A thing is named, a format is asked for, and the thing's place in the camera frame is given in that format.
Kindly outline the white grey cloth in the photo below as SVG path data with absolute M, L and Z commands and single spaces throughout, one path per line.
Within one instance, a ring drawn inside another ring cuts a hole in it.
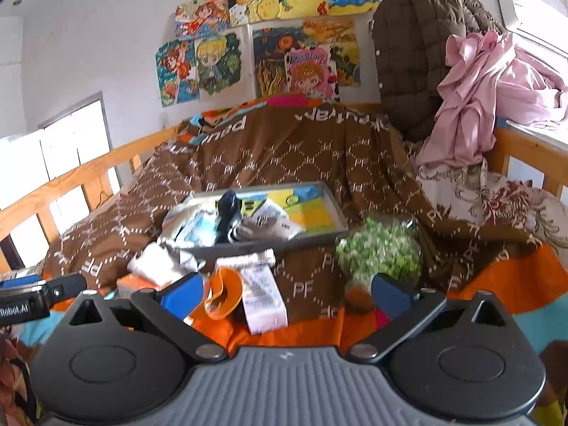
M 186 250 L 152 242 L 131 259 L 127 270 L 156 286 L 166 286 L 190 273 L 198 273 L 203 266 L 203 260 Z

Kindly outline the orange plastic cup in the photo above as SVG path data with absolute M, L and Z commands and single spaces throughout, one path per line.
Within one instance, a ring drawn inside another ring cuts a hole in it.
M 190 313 L 192 319 L 208 317 L 212 320 L 225 319 L 242 301 L 242 278 L 230 267 L 217 268 L 205 282 L 201 303 Z

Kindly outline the green bead bag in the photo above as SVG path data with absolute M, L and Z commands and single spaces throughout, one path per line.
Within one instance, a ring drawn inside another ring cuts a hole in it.
M 338 236 L 335 259 L 349 286 L 370 290 L 378 273 L 404 286 L 416 286 L 423 266 L 417 233 L 417 223 L 411 217 L 377 214 Z

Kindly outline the striped folded cloth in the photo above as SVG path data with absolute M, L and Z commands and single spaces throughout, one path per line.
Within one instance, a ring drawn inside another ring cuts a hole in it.
M 157 242 L 172 248 L 211 247 L 217 239 L 218 223 L 217 198 L 188 197 L 169 210 Z

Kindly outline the grey colourful tray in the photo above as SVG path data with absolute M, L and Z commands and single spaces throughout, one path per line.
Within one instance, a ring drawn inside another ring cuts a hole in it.
M 307 182 L 195 193 L 165 216 L 158 243 L 211 260 L 327 245 L 348 230 L 326 184 Z

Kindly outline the white paper packet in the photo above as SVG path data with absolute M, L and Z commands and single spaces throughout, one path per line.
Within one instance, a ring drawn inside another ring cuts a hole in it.
M 267 264 L 246 266 L 240 271 L 242 305 L 246 323 L 253 335 L 288 326 L 286 305 Z

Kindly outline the navy blue sock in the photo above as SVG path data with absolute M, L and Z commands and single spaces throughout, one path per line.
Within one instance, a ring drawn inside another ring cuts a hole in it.
M 242 200 L 235 190 L 226 190 L 215 202 L 218 221 L 215 227 L 215 243 L 228 243 L 228 235 L 233 226 L 241 219 Z

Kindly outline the floral bed sheet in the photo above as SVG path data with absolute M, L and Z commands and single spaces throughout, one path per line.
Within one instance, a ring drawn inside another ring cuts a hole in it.
M 480 148 L 436 148 L 437 141 L 406 141 L 414 176 L 430 207 L 426 223 L 449 218 L 474 226 L 508 226 L 523 230 L 552 247 L 567 262 L 567 206 L 545 190 L 509 180 L 488 169 Z

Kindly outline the orange haired girl painting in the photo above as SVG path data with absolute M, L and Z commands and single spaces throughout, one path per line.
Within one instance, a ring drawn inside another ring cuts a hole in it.
M 200 97 L 196 49 L 192 40 L 173 40 L 155 55 L 160 98 L 163 107 L 191 102 Z

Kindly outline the pink crumpled garment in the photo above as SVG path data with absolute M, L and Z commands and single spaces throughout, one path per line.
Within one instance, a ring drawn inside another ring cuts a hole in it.
M 449 72 L 437 87 L 442 105 L 419 165 L 478 164 L 495 145 L 497 118 L 544 126 L 567 119 L 567 78 L 523 49 L 516 35 L 452 35 L 446 65 Z

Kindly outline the pink girl cartoon painting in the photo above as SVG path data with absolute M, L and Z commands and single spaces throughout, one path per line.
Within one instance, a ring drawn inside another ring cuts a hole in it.
M 337 68 L 330 45 L 293 48 L 285 55 L 284 62 L 290 92 L 326 100 L 339 97 Z

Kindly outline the starry night style painting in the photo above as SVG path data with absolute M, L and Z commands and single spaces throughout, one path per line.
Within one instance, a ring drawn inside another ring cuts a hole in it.
M 360 53 L 355 22 L 350 17 L 295 21 L 252 31 L 254 75 L 259 97 L 281 93 L 289 87 L 285 55 L 290 50 L 323 47 L 335 65 L 340 87 L 360 85 Z

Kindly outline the brown quilted jacket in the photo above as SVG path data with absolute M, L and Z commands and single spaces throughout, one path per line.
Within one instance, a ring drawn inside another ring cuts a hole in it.
M 479 0 L 382 0 L 373 15 L 372 38 L 381 107 L 406 141 L 431 133 L 442 104 L 446 42 L 506 29 Z

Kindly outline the white air conditioner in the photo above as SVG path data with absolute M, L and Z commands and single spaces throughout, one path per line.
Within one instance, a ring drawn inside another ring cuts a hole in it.
M 567 16 L 541 0 L 498 0 L 509 32 L 567 57 Z

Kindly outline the wooden bed rail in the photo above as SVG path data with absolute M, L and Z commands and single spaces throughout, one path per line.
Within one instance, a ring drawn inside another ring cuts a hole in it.
M 26 194 L 5 210 L 1 210 L 1 240 L 30 217 L 35 217 L 42 227 L 45 240 L 52 244 L 60 235 L 49 205 L 58 198 L 81 187 L 88 209 L 92 212 L 111 197 L 108 170 L 121 164 L 129 164 L 135 172 L 142 165 L 142 154 L 153 151 L 177 134 L 177 127 L 162 130 L 113 149 L 94 160 L 66 172 L 38 189 Z

